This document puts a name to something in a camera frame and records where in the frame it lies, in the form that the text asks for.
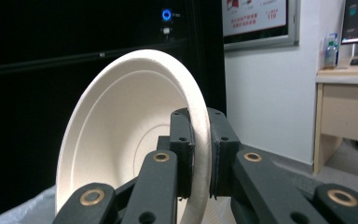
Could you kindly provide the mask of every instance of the black machine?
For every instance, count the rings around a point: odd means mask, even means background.
[[[208,108],[212,135],[211,197],[231,197],[237,223],[358,223],[358,193],[323,184],[314,194],[292,186],[268,156],[244,149],[225,115]],[[195,142],[187,110],[171,114],[170,136],[118,189],[91,183],[76,190],[54,223],[176,223],[177,198],[191,195]]]

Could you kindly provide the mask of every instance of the blue power light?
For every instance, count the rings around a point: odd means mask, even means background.
[[[162,10],[162,19],[165,20],[165,21],[169,21],[172,17],[172,13],[169,9],[164,9]]]

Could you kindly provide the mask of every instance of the black panel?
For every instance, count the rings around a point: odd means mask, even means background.
[[[163,8],[177,17],[162,21]],[[160,30],[167,24],[169,36]],[[0,1],[0,214],[55,184],[77,100],[103,68],[136,49],[170,53],[207,106],[226,112],[217,0]]]

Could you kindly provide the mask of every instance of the wooden desk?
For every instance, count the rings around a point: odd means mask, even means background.
[[[319,173],[342,138],[358,140],[358,65],[342,60],[316,77],[317,104],[313,172]]]

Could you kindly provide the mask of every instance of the white paper bowl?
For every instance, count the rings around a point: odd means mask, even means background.
[[[186,68],[156,50],[134,51],[110,63],[81,96],[62,141],[56,213],[88,183],[117,189],[136,177],[158,136],[169,135],[171,113],[183,107],[192,120],[196,148],[192,194],[178,217],[182,223],[200,223],[211,177],[206,105]]]

